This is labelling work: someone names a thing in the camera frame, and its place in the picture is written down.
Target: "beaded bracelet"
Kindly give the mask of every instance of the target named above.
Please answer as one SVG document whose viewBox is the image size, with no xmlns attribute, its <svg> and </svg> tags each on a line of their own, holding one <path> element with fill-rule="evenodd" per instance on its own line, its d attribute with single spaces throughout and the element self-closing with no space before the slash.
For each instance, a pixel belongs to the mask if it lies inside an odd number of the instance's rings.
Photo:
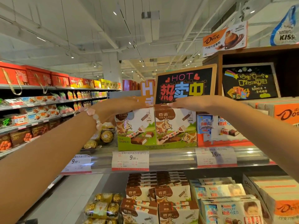
<svg viewBox="0 0 299 224">
<path fill-rule="evenodd" d="M 92 116 L 92 118 L 93 118 L 93 119 L 95 120 L 95 122 L 97 123 L 97 125 L 96 125 L 96 129 L 97 129 L 98 131 L 100 131 L 100 130 L 102 129 L 102 125 L 103 125 L 103 124 L 101 124 L 101 121 L 99 120 L 99 116 L 95 113 L 95 110 L 94 110 L 94 109 L 92 109 L 92 108 L 87 108 L 87 107 L 81 107 L 78 111 L 76 111 L 76 112 L 74 113 L 74 116 L 77 115 L 78 113 L 80 113 L 80 112 L 84 112 L 84 111 L 86 111 L 86 113 L 87 113 L 88 116 Z"/>
</svg>

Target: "ceiling light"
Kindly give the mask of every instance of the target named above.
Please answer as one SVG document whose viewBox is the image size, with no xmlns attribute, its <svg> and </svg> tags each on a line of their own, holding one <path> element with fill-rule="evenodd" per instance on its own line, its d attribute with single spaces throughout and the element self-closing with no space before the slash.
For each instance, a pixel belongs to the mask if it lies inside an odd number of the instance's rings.
<svg viewBox="0 0 299 224">
<path fill-rule="evenodd" d="M 37 37 L 38 39 L 40 39 L 40 40 L 42 40 L 42 41 L 46 41 L 46 40 L 43 40 L 42 38 L 40 38 L 40 37 Z"/>
</svg>

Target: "blue and white package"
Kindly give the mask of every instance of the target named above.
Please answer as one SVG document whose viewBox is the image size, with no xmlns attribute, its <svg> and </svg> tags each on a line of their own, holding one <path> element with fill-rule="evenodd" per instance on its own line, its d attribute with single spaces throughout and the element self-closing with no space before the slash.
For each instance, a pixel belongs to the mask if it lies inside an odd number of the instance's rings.
<svg viewBox="0 0 299 224">
<path fill-rule="evenodd" d="M 281 22 L 274 28 L 270 37 L 271 46 L 295 44 L 297 42 L 294 27 L 298 16 L 299 4 L 293 5 Z"/>
</svg>

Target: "chalkboard sign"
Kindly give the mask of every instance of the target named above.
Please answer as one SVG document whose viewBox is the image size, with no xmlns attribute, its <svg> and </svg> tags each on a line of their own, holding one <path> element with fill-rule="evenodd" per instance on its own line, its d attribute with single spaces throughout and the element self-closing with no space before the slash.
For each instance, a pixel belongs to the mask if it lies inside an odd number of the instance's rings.
<svg viewBox="0 0 299 224">
<path fill-rule="evenodd" d="M 172 103 L 176 98 L 214 95 L 217 65 L 186 68 L 156 75 L 155 104 Z"/>
<path fill-rule="evenodd" d="M 235 100 L 280 97 L 273 63 L 223 65 L 222 86 Z"/>
</svg>

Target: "white ceiling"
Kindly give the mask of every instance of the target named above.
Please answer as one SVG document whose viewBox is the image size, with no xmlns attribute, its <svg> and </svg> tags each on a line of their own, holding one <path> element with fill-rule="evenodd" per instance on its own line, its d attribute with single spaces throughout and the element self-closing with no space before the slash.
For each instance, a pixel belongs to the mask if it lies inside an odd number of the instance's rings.
<svg viewBox="0 0 299 224">
<path fill-rule="evenodd" d="M 118 52 L 124 79 L 132 71 L 150 78 L 200 66 L 202 37 L 234 3 L 237 10 L 222 27 L 239 19 L 241 3 L 255 47 L 269 44 L 274 26 L 299 0 L 0 0 L 0 54 L 3 61 L 97 78 L 102 53 Z M 157 10 L 159 40 L 147 43 L 141 13 Z"/>
</svg>

